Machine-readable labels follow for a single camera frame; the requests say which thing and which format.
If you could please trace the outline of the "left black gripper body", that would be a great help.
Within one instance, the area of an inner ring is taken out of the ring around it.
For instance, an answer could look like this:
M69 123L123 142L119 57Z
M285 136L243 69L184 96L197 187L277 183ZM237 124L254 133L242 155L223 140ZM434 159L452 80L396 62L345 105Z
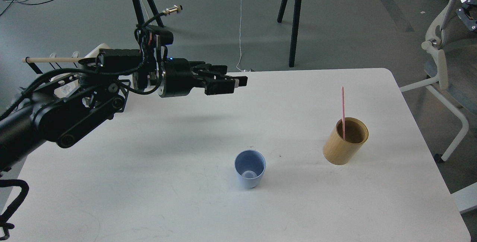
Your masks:
M187 96L193 88L201 88L198 70L204 70L203 61L189 61L174 57L162 61L160 65L161 82L158 95L161 98Z

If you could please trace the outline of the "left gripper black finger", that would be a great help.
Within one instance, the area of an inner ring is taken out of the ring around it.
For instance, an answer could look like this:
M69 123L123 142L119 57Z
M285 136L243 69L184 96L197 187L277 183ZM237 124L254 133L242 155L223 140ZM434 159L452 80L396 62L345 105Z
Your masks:
M204 88L206 95L233 94L235 88L245 87L248 82L247 76L225 76L206 78Z

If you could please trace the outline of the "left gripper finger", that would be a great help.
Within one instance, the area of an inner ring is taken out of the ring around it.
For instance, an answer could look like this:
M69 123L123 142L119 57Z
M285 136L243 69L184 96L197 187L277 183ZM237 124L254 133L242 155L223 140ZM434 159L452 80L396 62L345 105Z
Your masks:
M226 65L212 65L206 62L190 62L192 73L201 77L226 76L228 67Z

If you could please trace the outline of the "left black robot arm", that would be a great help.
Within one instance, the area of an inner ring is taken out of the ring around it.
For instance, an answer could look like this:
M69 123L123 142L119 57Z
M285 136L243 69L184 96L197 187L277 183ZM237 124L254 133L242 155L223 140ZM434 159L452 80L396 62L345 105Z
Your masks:
M45 142L70 148L106 120L122 112L130 92L162 98L181 97L193 88L206 95L232 94L246 76L228 76L225 65L168 57L173 34L152 22L174 13L172 6L139 22L138 49L99 45L89 57L73 57L77 68L59 68L38 76L1 115L1 172Z

